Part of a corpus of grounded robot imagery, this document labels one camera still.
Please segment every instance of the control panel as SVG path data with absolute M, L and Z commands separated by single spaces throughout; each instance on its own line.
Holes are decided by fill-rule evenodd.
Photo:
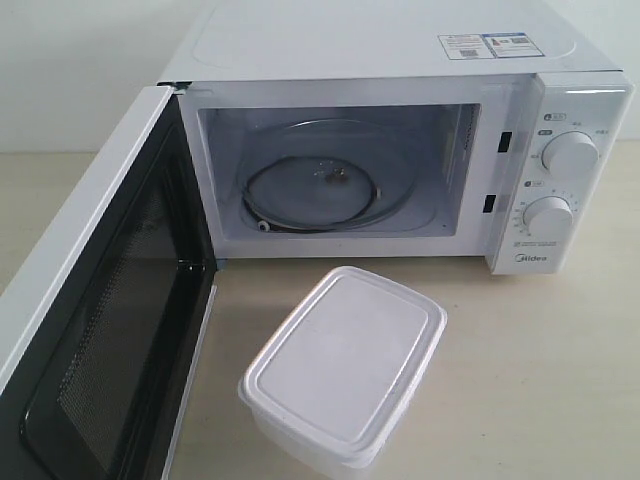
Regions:
M 534 83 L 535 122 L 515 184 L 506 186 L 513 190 L 494 273 L 562 266 L 633 90 L 621 72 L 539 74 Z

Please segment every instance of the door mesh screen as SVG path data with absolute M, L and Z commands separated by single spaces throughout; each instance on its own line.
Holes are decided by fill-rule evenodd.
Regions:
M 72 320 L 86 327 L 57 402 L 105 472 L 176 277 L 168 218 L 159 188 L 136 202 L 89 289 L 99 295 L 83 299 Z

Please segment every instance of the brand logo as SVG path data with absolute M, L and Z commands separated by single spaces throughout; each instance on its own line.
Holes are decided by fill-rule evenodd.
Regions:
M 538 257 L 536 255 L 525 255 L 524 253 L 519 253 L 516 255 L 516 262 L 546 262 L 547 257 Z

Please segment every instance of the microwave top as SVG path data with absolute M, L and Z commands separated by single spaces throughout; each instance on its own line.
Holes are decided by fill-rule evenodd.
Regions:
M 607 70 L 543 0 L 210 0 L 160 81 Z

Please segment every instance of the wall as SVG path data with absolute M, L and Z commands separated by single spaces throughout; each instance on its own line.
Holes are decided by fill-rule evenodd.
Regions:
M 0 151 L 97 150 L 139 90 L 155 83 L 202 1 L 8 0 Z M 640 49 L 623 40 L 635 33 L 640 2 L 548 1 L 640 83 Z M 640 139 L 640 95 L 622 134 Z

